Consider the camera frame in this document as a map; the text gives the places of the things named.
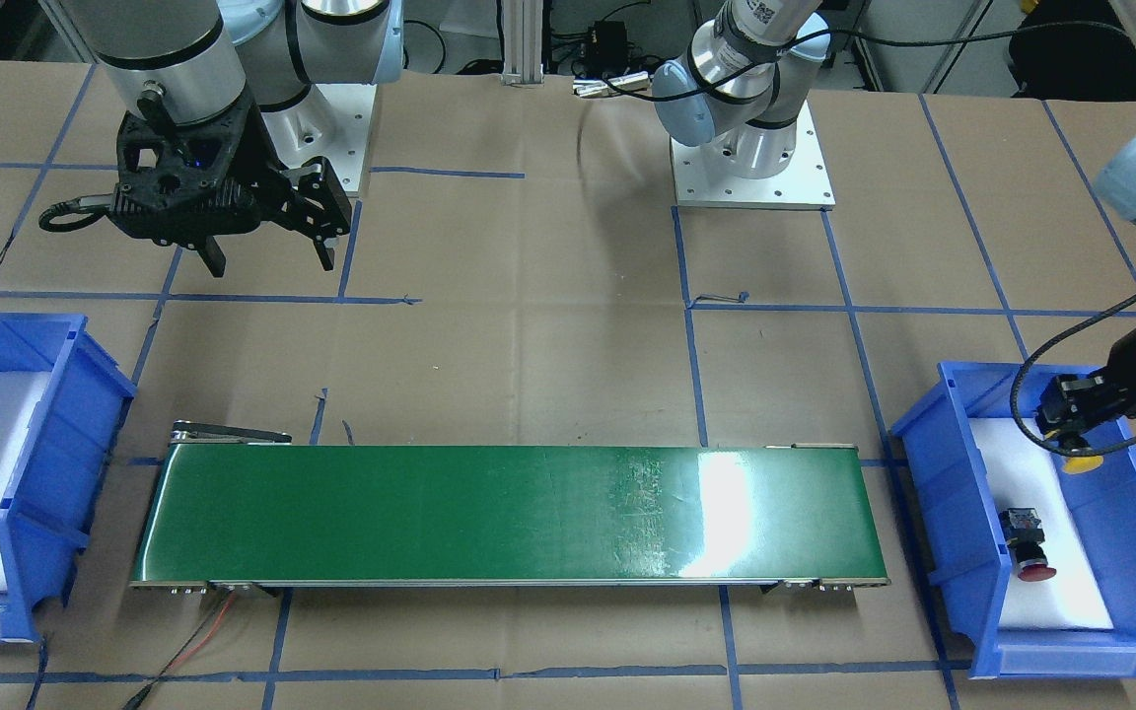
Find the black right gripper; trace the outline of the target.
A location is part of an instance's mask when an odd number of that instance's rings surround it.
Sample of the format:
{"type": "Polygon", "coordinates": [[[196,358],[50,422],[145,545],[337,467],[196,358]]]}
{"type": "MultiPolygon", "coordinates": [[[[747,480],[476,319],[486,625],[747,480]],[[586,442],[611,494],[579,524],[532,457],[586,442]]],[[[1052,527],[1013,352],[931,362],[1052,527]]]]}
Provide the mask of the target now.
{"type": "Polygon", "coordinates": [[[123,117],[112,224],[131,239],[195,249],[222,278],[227,260],[216,237],[275,222],[310,239],[321,269],[333,270],[353,208],[329,158],[287,170],[249,89],[215,117],[187,125],[165,98],[161,85],[150,84],[136,99],[144,116],[123,117]]]}

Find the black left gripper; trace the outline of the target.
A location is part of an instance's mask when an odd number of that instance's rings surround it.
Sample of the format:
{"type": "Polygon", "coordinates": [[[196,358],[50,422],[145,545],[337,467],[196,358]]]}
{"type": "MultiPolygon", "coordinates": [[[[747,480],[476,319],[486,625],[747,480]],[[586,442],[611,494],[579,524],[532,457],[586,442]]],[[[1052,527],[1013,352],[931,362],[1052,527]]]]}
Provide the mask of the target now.
{"type": "Polygon", "coordinates": [[[1136,328],[1119,339],[1108,354],[1105,377],[1060,374],[1042,391],[1037,426],[1046,440],[1072,440],[1109,421],[1136,419],[1136,328]],[[1116,390],[1110,414],[1110,384],[1116,390]]]}

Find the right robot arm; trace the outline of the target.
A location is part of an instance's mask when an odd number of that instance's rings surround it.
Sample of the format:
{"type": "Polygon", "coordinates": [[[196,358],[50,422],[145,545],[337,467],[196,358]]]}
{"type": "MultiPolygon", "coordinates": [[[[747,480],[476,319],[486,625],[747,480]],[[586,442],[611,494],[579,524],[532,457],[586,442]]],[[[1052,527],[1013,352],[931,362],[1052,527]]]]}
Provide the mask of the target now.
{"type": "Polygon", "coordinates": [[[302,235],[324,270],[351,229],[367,147],[344,101],[401,75],[400,1],[59,1],[122,95],[117,181],[45,207],[50,233],[111,222],[194,252],[266,222],[302,235]]]}

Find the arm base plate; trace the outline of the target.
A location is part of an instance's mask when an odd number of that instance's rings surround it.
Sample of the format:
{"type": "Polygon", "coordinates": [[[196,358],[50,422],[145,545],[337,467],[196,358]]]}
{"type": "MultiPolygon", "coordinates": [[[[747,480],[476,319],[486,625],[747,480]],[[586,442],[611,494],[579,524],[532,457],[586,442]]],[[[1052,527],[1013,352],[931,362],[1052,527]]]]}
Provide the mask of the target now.
{"type": "Polygon", "coordinates": [[[324,84],[294,106],[261,112],[279,161],[298,168],[315,157],[328,158],[346,197],[365,192],[378,86],[324,84]]]}
{"type": "Polygon", "coordinates": [[[669,148],[677,206],[830,210],[837,204],[808,103],[780,130],[746,124],[702,147],[673,139],[669,148]]]}

